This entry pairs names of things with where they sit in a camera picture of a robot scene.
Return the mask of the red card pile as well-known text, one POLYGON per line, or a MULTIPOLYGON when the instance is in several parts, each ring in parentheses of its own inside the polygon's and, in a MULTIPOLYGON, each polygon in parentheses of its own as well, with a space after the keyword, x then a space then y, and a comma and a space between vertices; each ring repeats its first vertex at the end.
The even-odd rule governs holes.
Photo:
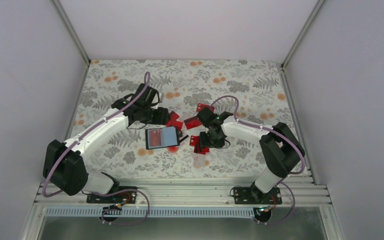
POLYGON ((148 134, 148 146, 153 148, 158 148, 162 145, 162 135, 159 128, 150 129, 147 131, 148 134))

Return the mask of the black leather card holder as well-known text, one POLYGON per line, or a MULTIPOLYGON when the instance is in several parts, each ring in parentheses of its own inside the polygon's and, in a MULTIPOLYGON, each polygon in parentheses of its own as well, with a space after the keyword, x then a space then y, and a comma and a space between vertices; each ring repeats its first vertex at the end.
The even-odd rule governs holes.
POLYGON ((171 146, 179 146, 180 145, 180 136, 178 134, 177 129, 174 126, 170 127, 162 127, 162 128, 150 128, 145 130, 145 148, 147 150, 168 148, 171 146), (148 146, 148 133, 147 131, 152 129, 160 129, 161 130, 161 140, 162 145, 156 148, 150 148, 148 146))

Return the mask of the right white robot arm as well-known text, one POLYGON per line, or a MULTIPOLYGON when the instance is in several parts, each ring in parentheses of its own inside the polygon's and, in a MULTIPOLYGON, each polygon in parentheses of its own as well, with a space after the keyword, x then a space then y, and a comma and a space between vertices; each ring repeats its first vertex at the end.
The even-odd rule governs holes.
POLYGON ((216 120, 199 133, 199 146, 223 148, 227 138, 237 138, 259 144, 265 169, 249 187, 248 194, 258 204, 270 197, 270 191, 281 183, 301 163, 300 174, 305 168, 305 151, 290 128, 282 122, 273 126, 257 125, 236 119, 216 120))

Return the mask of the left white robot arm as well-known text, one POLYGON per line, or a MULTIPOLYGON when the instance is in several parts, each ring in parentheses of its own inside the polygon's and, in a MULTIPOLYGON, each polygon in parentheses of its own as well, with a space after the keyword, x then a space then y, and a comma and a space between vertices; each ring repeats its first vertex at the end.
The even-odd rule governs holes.
POLYGON ((119 182, 104 172, 89 172, 85 161, 90 154, 109 141, 116 133, 135 122, 145 125, 166 125, 171 119, 169 110, 156 103, 134 103, 125 98, 116 100, 107 112, 81 133, 65 141, 53 140, 46 149, 42 187, 44 197, 52 183, 69 196, 79 192, 99 195, 111 203, 119 197, 119 182))

